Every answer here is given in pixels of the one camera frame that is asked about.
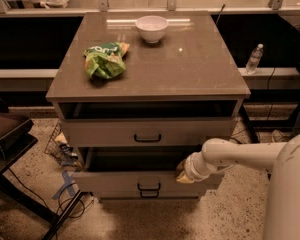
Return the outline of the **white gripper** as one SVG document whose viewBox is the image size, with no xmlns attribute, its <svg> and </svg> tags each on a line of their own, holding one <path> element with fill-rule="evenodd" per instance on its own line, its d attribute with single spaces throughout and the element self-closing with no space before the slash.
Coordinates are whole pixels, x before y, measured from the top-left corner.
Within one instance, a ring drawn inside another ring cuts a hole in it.
<svg viewBox="0 0 300 240">
<path fill-rule="evenodd" d="M 207 163 L 199 152 L 194 152 L 189 155 L 186 160 L 182 160 L 176 167 L 177 171 L 182 171 L 176 181 L 182 184 L 193 184 L 201 182 L 210 176 L 210 170 Z"/>
</svg>

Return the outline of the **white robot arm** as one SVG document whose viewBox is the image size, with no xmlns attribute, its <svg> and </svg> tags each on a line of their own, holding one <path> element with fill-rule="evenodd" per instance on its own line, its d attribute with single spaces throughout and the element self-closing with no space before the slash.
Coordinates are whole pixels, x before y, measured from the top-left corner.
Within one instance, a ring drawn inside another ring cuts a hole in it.
<svg viewBox="0 0 300 240">
<path fill-rule="evenodd" d="M 271 174 L 263 240 L 300 240 L 300 134 L 276 143 L 209 139 L 177 166 L 175 179 L 183 184 L 201 182 L 234 165 Z"/>
</svg>

